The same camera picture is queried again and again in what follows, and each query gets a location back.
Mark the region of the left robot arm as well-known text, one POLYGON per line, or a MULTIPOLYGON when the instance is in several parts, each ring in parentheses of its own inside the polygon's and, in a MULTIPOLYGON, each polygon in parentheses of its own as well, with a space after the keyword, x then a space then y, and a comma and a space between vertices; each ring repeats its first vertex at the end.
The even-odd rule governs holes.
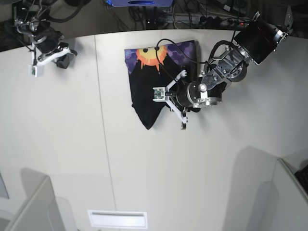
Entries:
POLYGON ((222 94, 233 82, 242 81, 249 63, 261 64, 278 45, 292 33, 293 14, 287 7, 283 26, 264 21, 256 12, 248 26, 231 41, 215 44, 203 68, 196 77, 182 69, 165 87, 154 87, 153 101, 166 103, 186 129, 188 111, 218 105, 222 94))

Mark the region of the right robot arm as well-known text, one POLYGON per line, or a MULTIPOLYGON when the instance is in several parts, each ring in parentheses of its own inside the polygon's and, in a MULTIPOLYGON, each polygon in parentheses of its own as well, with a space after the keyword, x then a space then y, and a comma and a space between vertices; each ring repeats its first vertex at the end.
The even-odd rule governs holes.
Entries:
POLYGON ((72 20, 87 4, 85 0, 67 2, 76 9, 61 19, 50 16, 55 0, 21 0, 16 3, 13 27, 30 40, 31 71, 34 74, 39 67, 44 67, 48 63, 55 63, 58 68, 66 69, 72 58, 77 56, 77 52, 70 49, 68 43, 63 42, 63 33, 51 26, 51 23, 66 23, 72 20))

